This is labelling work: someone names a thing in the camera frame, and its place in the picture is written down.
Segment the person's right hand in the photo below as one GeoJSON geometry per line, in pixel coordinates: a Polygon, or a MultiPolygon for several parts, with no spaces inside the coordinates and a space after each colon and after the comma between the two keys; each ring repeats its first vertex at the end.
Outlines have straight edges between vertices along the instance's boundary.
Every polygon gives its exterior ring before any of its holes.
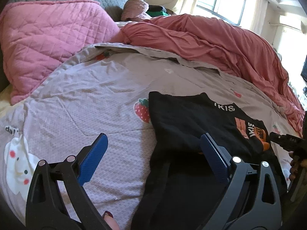
{"type": "Polygon", "coordinates": [[[306,168],[307,161],[306,159],[302,159],[299,156],[295,155],[293,152],[289,152],[289,156],[292,158],[292,161],[290,163],[291,168],[289,175],[289,179],[292,182],[296,178],[296,175],[298,174],[298,169],[300,167],[306,168]]]}

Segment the person's left hand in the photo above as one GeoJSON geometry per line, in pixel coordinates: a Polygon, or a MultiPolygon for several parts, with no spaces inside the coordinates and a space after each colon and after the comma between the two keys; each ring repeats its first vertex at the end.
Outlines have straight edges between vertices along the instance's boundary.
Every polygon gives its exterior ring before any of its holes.
{"type": "Polygon", "coordinates": [[[105,211],[102,217],[112,230],[120,230],[118,223],[109,211],[105,211]]]}

